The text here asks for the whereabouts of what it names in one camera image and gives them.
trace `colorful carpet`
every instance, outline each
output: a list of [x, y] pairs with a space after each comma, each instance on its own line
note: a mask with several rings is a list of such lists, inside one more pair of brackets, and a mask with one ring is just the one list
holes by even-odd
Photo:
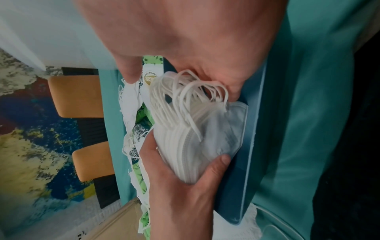
[[95, 194], [72, 163], [74, 119], [58, 116], [47, 78], [0, 49], [0, 228], [11, 236]]

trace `logo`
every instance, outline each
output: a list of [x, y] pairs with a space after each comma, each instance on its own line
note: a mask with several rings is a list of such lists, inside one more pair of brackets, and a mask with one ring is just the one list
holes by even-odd
[[155, 74], [154, 72], [152, 71], [147, 71], [145, 74], [144, 74], [144, 81], [150, 86], [150, 84], [152, 83], [153, 79], [157, 77], [157, 74]]

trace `person's right hand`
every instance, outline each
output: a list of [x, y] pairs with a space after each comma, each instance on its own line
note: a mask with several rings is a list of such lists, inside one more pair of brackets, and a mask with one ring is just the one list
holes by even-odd
[[287, 0], [76, 0], [128, 83], [141, 56], [166, 57], [177, 71], [223, 83], [230, 101], [262, 64]]
[[146, 136], [140, 150], [150, 182], [150, 239], [210, 240], [214, 199], [230, 156], [217, 157], [196, 184], [185, 184], [163, 162], [153, 134]]

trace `white string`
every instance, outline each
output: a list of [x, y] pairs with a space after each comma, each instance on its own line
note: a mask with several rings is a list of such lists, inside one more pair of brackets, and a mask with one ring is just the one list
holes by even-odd
[[[203, 88], [210, 92], [210, 98]], [[171, 97], [171, 104], [166, 102], [166, 95]], [[173, 73], [169, 73], [156, 78], [150, 86], [150, 101], [153, 105], [151, 114], [156, 123], [167, 129], [173, 129], [179, 123], [185, 124], [190, 126], [199, 141], [202, 141], [203, 136], [191, 117], [191, 107], [205, 102], [224, 102], [227, 111], [228, 91], [217, 81], [202, 81], [192, 71], [183, 70], [175, 77]]]
[[[287, 227], [288, 229], [290, 229], [293, 233], [295, 233], [300, 239], [302, 240], [305, 240], [304, 237], [301, 236], [301, 234], [299, 234], [294, 228], [292, 228], [291, 226], [289, 226], [287, 223], [285, 223], [282, 219], [280, 219], [279, 217], [277, 217], [274, 213], [272, 213], [271, 211], [263, 208], [263, 207], [259, 207], [257, 205], [255, 205], [255, 207], [257, 209], [260, 209], [261, 211], [269, 214], [271, 217], [273, 217], [274, 219], [278, 220], [282, 225], [284, 225], [285, 227]], [[275, 228], [279, 233], [281, 233], [287, 240], [289, 240], [289, 238], [285, 235], [285, 233], [279, 229], [277, 226], [273, 225], [273, 224], [269, 224], [267, 226], [265, 226], [265, 228], [262, 230], [262, 234], [264, 235], [264, 232], [265, 230], [268, 228], [268, 227], [273, 227]]]

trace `person's left hand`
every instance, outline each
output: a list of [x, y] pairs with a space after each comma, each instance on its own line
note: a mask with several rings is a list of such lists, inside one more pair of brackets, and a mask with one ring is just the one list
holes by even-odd
[[210, 240], [214, 199], [230, 156], [217, 157], [195, 185], [185, 184], [163, 162], [153, 134], [140, 151], [150, 182], [150, 239]]

